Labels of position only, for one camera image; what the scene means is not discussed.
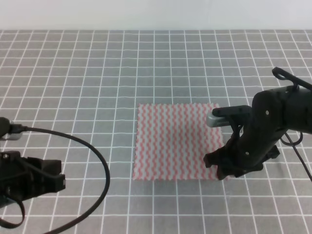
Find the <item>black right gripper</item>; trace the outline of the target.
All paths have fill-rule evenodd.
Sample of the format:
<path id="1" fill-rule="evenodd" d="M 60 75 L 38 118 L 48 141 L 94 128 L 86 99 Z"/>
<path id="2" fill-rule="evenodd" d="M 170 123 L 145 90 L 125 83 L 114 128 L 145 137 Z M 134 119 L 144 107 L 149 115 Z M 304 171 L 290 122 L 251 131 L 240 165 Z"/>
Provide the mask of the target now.
<path id="1" fill-rule="evenodd" d="M 203 161 L 206 168 L 217 166 L 218 180 L 241 177 L 261 171 L 264 162 L 280 155 L 276 143 L 280 140 L 280 128 L 258 127 L 248 124 L 243 134 L 226 146 L 207 153 Z"/>

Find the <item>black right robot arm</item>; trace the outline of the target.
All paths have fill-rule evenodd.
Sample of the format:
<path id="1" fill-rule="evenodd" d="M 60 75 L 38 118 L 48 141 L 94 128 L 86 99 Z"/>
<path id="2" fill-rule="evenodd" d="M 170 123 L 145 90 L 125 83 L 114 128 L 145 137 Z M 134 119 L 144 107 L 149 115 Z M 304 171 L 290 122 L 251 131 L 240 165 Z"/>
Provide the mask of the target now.
<path id="1" fill-rule="evenodd" d="M 227 143 L 204 156 L 206 168 L 217 167 L 217 178 L 261 171 L 279 156 L 276 143 L 288 131 L 312 132 L 312 92 L 290 86 L 257 93 L 251 106 L 214 108 L 209 127 L 231 126 Z"/>

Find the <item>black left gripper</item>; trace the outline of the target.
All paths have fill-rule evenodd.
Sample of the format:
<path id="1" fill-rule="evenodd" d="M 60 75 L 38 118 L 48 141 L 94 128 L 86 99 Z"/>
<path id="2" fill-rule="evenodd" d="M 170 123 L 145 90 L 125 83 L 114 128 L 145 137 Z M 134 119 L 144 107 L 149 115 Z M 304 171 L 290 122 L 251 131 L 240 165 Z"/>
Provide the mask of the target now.
<path id="1" fill-rule="evenodd" d="M 65 189 L 60 160 L 22 157 L 19 151 L 0 154 L 0 206 Z"/>

